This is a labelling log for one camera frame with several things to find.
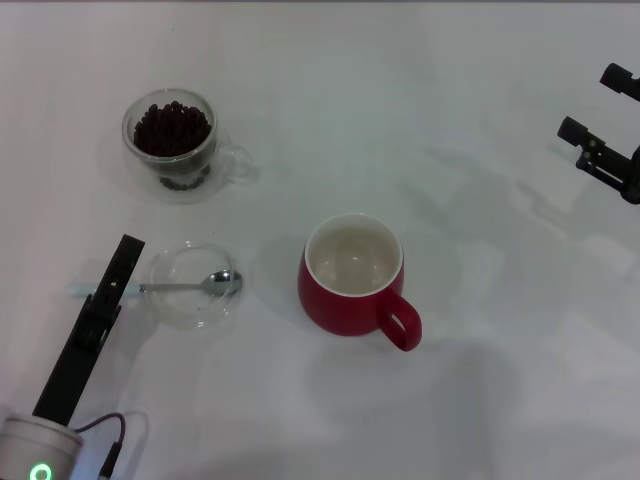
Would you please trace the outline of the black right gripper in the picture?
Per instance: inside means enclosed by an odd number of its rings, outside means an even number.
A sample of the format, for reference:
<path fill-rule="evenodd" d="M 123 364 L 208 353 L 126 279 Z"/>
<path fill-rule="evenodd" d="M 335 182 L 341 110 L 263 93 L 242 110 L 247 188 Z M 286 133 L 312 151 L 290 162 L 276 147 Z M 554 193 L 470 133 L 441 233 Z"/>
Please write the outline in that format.
<path fill-rule="evenodd" d="M 618 94 L 640 101 L 640 79 L 634 78 L 630 71 L 616 63 L 606 67 L 600 83 Z M 578 169 L 621 193 L 628 203 L 640 203 L 640 147 L 629 160 L 607 147 L 603 140 L 571 117 L 562 121 L 558 137 L 580 148 L 581 153 L 576 161 Z"/>

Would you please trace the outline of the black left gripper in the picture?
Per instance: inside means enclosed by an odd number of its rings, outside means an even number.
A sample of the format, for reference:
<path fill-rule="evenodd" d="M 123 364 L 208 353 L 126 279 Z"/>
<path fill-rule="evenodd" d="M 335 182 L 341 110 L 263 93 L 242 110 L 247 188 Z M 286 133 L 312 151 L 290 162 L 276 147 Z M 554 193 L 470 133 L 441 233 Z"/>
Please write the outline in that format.
<path fill-rule="evenodd" d="M 66 345 L 60 354 L 33 409 L 35 417 L 69 425 L 119 315 L 120 301 L 144 245 L 143 241 L 124 235 L 100 282 L 96 286 L 74 286 L 74 296 L 85 298 L 74 330 L 74 345 Z"/>

